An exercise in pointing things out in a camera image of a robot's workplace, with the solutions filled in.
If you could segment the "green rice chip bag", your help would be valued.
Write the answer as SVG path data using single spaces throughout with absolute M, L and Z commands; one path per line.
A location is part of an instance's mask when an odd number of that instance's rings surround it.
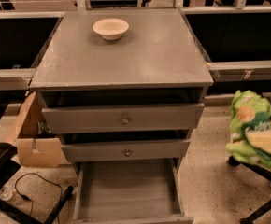
M 253 91 L 237 91 L 231 103 L 230 142 L 226 149 L 236 161 L 271 171 L 271 154 L 253 147 L 245 136 L 245 129 L 260 121 L 271 121 L 270 102 Z

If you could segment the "grey top drawer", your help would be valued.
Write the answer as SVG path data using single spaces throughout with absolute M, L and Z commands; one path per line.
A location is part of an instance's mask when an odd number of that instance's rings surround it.
M 184 130 L 197 127 L 203 104 L 43 108 L 55 134 Z

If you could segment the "grey middle drawer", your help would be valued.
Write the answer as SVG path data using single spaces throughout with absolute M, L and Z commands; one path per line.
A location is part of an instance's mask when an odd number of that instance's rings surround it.
M 183 158 L 188 140 L 123 141 L 61 145 L 69 162 Z

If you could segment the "grey open bottom drawer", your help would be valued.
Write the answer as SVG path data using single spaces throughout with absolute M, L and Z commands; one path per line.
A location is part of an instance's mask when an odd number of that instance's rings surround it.
M 193 224 L 172 159 L 84 162 L 74 224 Z

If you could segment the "grey drawer cabinet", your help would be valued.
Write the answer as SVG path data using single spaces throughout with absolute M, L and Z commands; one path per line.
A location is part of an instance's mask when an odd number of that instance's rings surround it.
M 117 40 L 93 30 L 102 19 L 127 21 Z M 66 13 L 30 88 L 43 108 L 204 104 L 212 78 L 176 9 Z M 62 145 L 188 140 L 193 129 L 56 134 Z

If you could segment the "grey metal railing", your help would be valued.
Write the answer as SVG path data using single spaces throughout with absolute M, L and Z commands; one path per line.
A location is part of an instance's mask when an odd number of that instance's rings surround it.
M 15 56 L 18 61 L 22 61 L 30 54 L 35 44 L 33 36 L 40 30 L 39 21 L 54 18 L 60 24 L 68 12 L 176 9 L 189 27 L 195 46 L 203 56 L 211 75 L 212 83 L 222 69 L 237 73 L 252 70 L 252 79 L 271 80 L 271 7 L 143 8 L 140 1 L 111 0 L 107 8 L 94 9 L 93 0 L 77 0 L 78 8 L 75 11 L 0 12 L 0 59 L 6 60 L 9 56 Z M 20 64 L 5 65 L 1 68 L 0 91 L 31 89 L 36 70 L 49 45 L 37 48 L 36 56 L 28 68 Z

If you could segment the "white bowl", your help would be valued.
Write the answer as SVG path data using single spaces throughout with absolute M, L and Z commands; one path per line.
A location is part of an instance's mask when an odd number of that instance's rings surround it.
M 102 19 L 93 25 L 93 30 L 105 40 L 117 40 L 129 29 L 127 21 L 121 19 Z

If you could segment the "brown cardboard box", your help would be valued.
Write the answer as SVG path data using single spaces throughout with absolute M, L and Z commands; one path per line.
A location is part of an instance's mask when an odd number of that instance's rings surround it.
M 55 137 L 43 137 L 40 124 L 44 122 L 42 106 L 35 92 L 21 105 L 5 141 L 17 148 L 21 166 L 56 168 L 64 160 L 61 143 Z

